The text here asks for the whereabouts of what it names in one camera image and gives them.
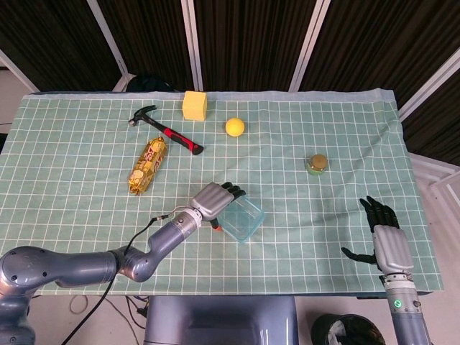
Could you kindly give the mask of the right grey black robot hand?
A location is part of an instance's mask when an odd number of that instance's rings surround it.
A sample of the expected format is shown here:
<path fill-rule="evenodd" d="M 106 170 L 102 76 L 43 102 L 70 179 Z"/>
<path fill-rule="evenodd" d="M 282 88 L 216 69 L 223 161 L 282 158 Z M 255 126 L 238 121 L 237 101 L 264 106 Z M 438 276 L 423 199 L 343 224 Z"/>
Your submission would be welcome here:
<path fill-rule="evenodd" d="M 400 228 L 395 212 L 369 195 L 359 202 L 364 207 L 374 245 L 373 254 L 356 254 L 346 247 L 341 251 L 355 262 L 376 265 L 384 275 L 411 275 L 413 258 L 405 232 Z"/>

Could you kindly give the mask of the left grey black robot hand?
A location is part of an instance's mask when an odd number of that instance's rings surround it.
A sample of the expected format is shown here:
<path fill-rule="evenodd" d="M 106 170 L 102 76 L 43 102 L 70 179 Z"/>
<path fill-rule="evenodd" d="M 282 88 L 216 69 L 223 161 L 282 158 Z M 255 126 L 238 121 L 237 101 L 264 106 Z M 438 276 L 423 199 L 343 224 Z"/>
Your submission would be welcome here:
<path fill-rule="evenodd" d="M 202 219 L 208 221 L 213 229 L 219 229 L 217 216 L 230 203 L 245 195 L 246 192 L 243 189 L 230 182 L 209 183 L 191 199 L 189 205 L 197 209 L 201 213 Z"/>

